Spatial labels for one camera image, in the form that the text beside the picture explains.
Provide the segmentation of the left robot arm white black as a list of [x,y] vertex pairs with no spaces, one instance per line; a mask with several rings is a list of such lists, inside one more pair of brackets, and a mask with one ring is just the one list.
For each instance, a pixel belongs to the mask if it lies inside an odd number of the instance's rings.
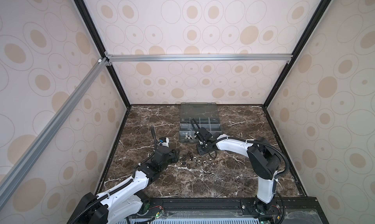
[[113,188],[94,195],[89,192],[81,198],[69,224],[116,224],[117,222],[148,209],[148,197],[142,190],[155,182],[170,164],[179,161],[179,150],[169,148],[167,138],[156,139],[154,127],[150,128],[154,150],[137,164],[132,175]]

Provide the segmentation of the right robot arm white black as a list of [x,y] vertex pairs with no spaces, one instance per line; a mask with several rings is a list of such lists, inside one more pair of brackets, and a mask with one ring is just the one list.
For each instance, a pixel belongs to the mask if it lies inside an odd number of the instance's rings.
[[289,172],[287,157],[265,138],[252,140],[231,137],[226,134],[212,134],[199,126],[195,119],[190,120],[194,136],[198,139],[197,151],[202,156],[216,154],[217,151],[229,151],[247,157],[258,177],[257,194],[253,210],[258,214],[267,214],[276,194],[277,180]]

